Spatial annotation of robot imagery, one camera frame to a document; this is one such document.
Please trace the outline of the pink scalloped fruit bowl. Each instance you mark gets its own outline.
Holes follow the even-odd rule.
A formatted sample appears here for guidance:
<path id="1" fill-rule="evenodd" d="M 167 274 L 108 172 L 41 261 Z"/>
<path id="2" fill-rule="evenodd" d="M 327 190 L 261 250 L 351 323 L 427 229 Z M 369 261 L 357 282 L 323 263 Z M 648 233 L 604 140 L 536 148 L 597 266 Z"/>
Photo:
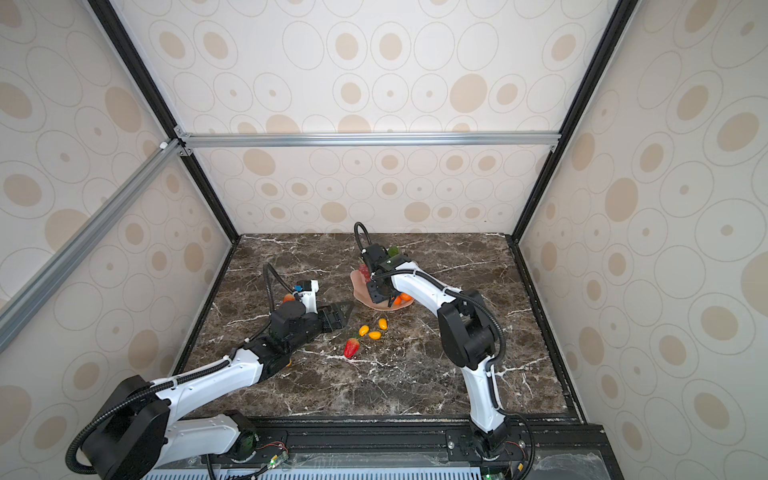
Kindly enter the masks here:
<path id="1" fill-rule="evenodd" d="M 359 270 L 354 270 L 350 273 L 349 277 L 352 282 L 355 299 L 370 309 L 381 312 L 396 311 L 414 304 L 413 299 L 410 299 L 409 301 L 400 301 L 399 303 L 394 302 L 392 305 L 389 305 L 386 301 L 375 303 L 368 291 L 365 275 Z"/>

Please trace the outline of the red fake grape bunch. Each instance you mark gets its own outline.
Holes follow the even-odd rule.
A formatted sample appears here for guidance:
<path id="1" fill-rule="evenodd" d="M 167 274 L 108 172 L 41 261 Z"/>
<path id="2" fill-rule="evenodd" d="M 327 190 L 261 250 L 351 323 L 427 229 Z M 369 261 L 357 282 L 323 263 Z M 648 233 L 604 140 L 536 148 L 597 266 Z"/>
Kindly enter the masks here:
<path id="1" fill-rule="evenodd" d="M 363 275 L 365 282 L 368 282 L 371 280 L 371 272 L 366 265 L 361 264 L 358 268 L 358 271 Z"/>

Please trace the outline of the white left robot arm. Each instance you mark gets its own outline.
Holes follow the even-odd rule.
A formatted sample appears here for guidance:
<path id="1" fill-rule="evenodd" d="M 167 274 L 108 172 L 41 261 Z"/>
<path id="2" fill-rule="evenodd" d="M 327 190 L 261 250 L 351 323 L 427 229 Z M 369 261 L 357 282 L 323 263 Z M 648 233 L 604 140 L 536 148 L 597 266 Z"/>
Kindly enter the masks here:
<path id="1" fill-rule="evenodd" d="M 134 375 L 121 381 L 68 447 L 67 467 L 102 479 L 140 479 L 157 466 L 190 457 L 251 458 L 258 435 L 243 414 L 231 410 L 192 420 L 187 414 L 272 378 L 294 352 L 344 328 L 353 309 L 351 302 L 337 302 L 311 311 L 300 301 L 288 301 L 271 313 L 255 338 L 217 362 L 165 379 Z"/>

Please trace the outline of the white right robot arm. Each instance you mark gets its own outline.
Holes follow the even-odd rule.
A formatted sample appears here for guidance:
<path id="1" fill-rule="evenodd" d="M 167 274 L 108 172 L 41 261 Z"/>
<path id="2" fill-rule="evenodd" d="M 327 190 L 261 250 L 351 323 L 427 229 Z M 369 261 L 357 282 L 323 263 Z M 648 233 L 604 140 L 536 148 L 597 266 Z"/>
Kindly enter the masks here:
<path id="1" fill-rule="evenodd" d="M 475 448 L 484 458 L 498 456 L 509 425 L 494 373 L 506 343 L 482 295 L 449 286 L 401 256 L 379 263 L 368 260 L 366 267 L 374 302 L 392 304 L 398 295 L 406 294 L 435 315 L 444 353 L 464 378 Z"/>

